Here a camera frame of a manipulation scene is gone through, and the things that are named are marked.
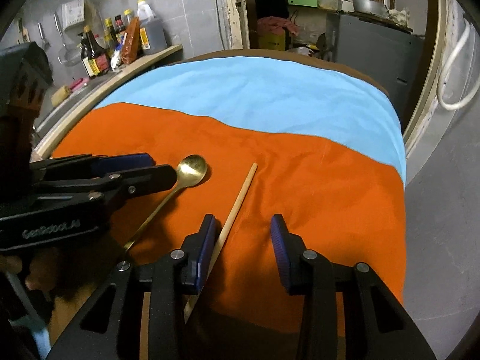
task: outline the spoon handle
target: spoon handle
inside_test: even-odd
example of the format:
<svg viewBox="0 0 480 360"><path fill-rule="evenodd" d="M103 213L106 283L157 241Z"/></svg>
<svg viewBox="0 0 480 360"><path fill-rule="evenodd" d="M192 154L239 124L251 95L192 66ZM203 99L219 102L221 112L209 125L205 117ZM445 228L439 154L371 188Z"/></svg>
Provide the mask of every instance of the spoon handle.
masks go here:
<svg viewBox="0 0 480 360"><path fill-rule="evenodd" d="M140 227L135 231L135 234L132 235L132 237L129 239L129 241L123 245L123 250L126 252L129 251L129 249L135 244L135 242L141 237L143 234L144 230L148 226L148 224L152 221L152 219L155 217L155 215L161 210L161 208L167 204L167 202L171 199L173 195L175 195L178 190L180 190L182 187L179 187L178 185L175 186L174 189L160 202L160 204L157 206L157 208L154 209L154 211L148 216L148 218L140 225Z"/></svg>

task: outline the backpack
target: backpack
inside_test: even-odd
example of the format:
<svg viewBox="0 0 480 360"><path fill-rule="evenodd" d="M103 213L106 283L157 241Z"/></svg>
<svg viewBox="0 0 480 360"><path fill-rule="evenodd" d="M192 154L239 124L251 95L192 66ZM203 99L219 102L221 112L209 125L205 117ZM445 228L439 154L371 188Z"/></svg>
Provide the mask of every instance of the backpack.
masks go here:
<svg viewBox="0 0 480 360"><path fill-rule="evenodd" d="M289 18L287 0L255 0L257 6L257 19L275 16Z"/></svg>

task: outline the gold spoon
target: gold spoon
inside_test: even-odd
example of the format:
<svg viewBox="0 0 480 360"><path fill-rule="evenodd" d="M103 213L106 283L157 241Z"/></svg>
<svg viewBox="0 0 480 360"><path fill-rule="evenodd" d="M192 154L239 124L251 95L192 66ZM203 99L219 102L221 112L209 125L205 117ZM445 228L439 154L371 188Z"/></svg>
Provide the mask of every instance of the gold spoon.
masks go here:
<svg viewBox="0 0 480 360"><path fill-rule="evenodd" d="M155 217L157 212L170 200L170 198L175 195L178 191L183 188L193 187L197 185L200 181L203 180L205 174L207 173L208 165L205 159L198 154L192 154L188 157L185 157L177 166L177 185L174 189L162 200L157 208L150 214L150 216L142 223L138 228L135 234L130 238L130 240L123 246L123 249L126 252L132 247L132 245L141 237L143 231L148 226L150 221Z"/></svg>

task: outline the plastic bag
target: plastic bag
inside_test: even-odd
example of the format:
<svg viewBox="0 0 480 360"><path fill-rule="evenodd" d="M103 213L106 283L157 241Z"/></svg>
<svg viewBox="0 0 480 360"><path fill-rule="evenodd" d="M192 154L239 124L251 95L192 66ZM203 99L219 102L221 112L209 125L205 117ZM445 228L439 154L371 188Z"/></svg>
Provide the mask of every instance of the plastic bag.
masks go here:
<svg viewBox="0 0 480 360"><path fill-rule="evenodd" d="M389 9L388 13L392 17L392 20L403 26L403 27L408 27L409 26L409 18L410 18L410 11L408 8L403 8L403 10L398 11L396 9Z"/></svg>
<svg viewBox="0 0 480 360"><path fill-rule="evenodd" d="M138 43L140 41L140 19L134 17L127 27L125 33L125 42L121 49L121 60L129 65L137 59Z"/></svg>
<svg viewBox="0 0 480 360"><path fill-rule="evenodd" d="M338 0L318 0L318 6L336 11L338 8Z"/></svg>

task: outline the sauce bottle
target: sauce bottle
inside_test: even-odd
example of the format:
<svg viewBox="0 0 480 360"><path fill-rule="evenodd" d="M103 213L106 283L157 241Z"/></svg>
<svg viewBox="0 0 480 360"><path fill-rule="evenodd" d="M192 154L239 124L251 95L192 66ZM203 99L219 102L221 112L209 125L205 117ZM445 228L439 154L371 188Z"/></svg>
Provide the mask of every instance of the sauce bottle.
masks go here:
<svg viewBox="0 0 480 360"><path fill-rule="evenodd" d="M128 27L128 25L131 23L132 19L134 18L134 12L131 9L126 9L125 12L123 12L125 15L125 26Z"/></svg>
<svg viewBox="0 0 480 360"><path fill-rule="evenodd" d="M117 40L117 38L115 38L115 40L114 40L112 38L112 35L110 34L110 31L105 30L105 36L104 36L103 39L105 41L107 55L111 59L111 57L113 56L113 53L115 52L115 49L118 46L118 44L116 44L116 42L115 42L115 40Z"/></svg>
<svg viewBox="0 0 480 360"><path fill-rule="evenodd" d="M95 73L96 66L97 70L99 71L98 74L107 72L110 69L109 59L107 58L107 51L97 43L93 35L92 28L90 26L85 26L83 30L85 31L85 36L91 50L89 61L92 61L90 63L90 66L92 66L92 70Z"/></svg>
<svg viewBox="0 0 480 360"><path fill-rule="evenodd" d="M123 44L123 36L127 31L125 26L123 25L122 15L115 16L115 23L117 24L117 41L119 44Z"/></svg>
<svg viewBox="0 0 480 360"><path fill-rule="evenodd" d="M83 67L87 71L88 77L89 78L94 78L96 76L96 74L94 73L92 67L90 66L90 62L89 62L89 56L91 54L91 52L89 51L90 46L88 45L87 39L83 36L83 33L78 34L78 36L80 36L80 38L81 38L80 43L82 45L81 55L82 55Z"/></svg>
<svg viewBox="0 0 480 360"><path fill-rule="evenodd" d="M112 19L107 17L105 19L105 27L107 29L107 31L110 33L112 39L113 39L113 42L115 43L115 47L113 49L115 49L117 46L118 46L118 40L117 40L117 32L115 31L115 27L113 26L113 23L112 23Z"/></svg>
<svg viewBox="0 0 480 360"><path fill-rule="evenodd" d="M154 54L167 48L162 20L155 17L145 0L138 0L137 16L140 19L140 42L143 53Z"/></svg>

